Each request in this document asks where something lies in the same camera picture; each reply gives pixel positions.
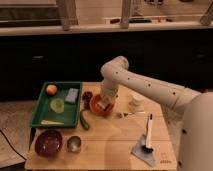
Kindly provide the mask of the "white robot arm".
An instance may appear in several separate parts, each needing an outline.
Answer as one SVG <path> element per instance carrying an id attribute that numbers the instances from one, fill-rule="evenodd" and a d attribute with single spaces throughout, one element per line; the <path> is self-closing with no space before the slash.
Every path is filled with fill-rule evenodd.
<path id="1" fill-rule="evenodd" d="M 213 92 L 200 93 L 130 72 L 128 68 L 129 62 L 124 56 L 102 65 L 102 98 L 113 99 L 118 86 L 123 85 L 181 114 L 177 171 L 213 171 Z"/>

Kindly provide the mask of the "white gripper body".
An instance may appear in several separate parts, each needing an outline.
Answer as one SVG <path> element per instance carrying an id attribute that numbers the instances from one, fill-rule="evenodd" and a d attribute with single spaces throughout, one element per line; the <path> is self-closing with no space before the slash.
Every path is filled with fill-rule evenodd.
<path id="1" fill-rule="evenodd" d="M 102 88 L 100 91 L 101 107 L 106 108 L 108 105 L 112 105 L 117 97 L 117 92 L 117 89 Z"/>

